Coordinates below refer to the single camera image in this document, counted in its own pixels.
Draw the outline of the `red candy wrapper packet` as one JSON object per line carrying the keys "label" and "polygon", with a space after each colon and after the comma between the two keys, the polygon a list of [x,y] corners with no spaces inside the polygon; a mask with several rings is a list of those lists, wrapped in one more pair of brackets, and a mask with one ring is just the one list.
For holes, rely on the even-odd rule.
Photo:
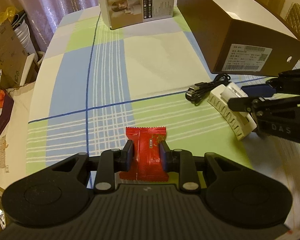
{"label": "red candy wrapper packet", "polygon": [[134,158],[128,172],[120,172],[122,180],[166,182],[159,145],[166,139],[166,127],[127,127],[126,136],[134,142]]}

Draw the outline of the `white pill bottle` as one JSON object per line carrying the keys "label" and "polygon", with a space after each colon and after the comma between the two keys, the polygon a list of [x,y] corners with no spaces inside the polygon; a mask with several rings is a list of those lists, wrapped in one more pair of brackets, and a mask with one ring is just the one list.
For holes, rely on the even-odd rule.
{"label": "white pill bottle", "polygon": [[225,89],[221,92],[221,98],[223,99],[223,101],[225,101],[226,103],[231,99],[231,98],[246,98],[248,97],[248,95],[241,90],[240,87],[238,87],[238,85],[236,85],[235,83],[231,82],[229,83]]}

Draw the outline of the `brown cardboard shoe box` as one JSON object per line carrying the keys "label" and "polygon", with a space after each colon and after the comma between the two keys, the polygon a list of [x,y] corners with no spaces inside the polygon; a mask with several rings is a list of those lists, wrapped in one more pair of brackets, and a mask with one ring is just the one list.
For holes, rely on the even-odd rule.
{"label": "brown cardboard shoe box", "polygon": [[278,76],[300,59],[300,36],[257,0],[177,0],[211,73]]}

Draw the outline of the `plaid tablecloth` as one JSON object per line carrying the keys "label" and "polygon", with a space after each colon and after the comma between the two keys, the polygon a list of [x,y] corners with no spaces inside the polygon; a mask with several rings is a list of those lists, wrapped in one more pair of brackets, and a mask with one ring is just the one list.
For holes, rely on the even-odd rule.
{"label": "plaid tablecloth", "polygon": [[208,102],[185,98],[190,85],[212,79],[178,10],[118,30],[99,7],[64,16],[34,85],[26,173],[78,152],[121,148],[127,127],[165,126],[171,148],[215,152],[285,184],[293,195],[286,223],[300,229],[300,145],[256,133],[237,140]]}

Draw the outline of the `beige embroidered cloth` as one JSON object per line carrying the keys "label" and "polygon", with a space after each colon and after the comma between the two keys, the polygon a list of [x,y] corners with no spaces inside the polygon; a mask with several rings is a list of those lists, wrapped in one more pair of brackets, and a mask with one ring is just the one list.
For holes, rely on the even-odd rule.
{"label": "beige embroidered cloth", "polygon": [[26,174],[26,144],[30,104],[35,83],[9,89],[14,100],[11,118],[0,136],[0,188]]}

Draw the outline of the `brown cardboard storage box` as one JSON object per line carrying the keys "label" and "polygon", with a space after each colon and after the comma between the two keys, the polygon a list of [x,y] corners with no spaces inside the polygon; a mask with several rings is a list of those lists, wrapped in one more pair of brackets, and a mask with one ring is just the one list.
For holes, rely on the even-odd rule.
{"label": "brown cardboard storage box", "polygon": [[0,25],[0,88],[20,85],[27,56],[10,21],[6,20]]}

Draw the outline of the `white appliance carton box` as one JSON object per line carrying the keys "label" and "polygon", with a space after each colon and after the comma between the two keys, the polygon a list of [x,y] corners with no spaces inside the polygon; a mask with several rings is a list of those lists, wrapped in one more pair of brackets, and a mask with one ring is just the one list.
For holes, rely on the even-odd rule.
{"label": "white appliance carton box", "polygon": [[111,29],[173,16],[174,0],[98,0],[105,25]]}

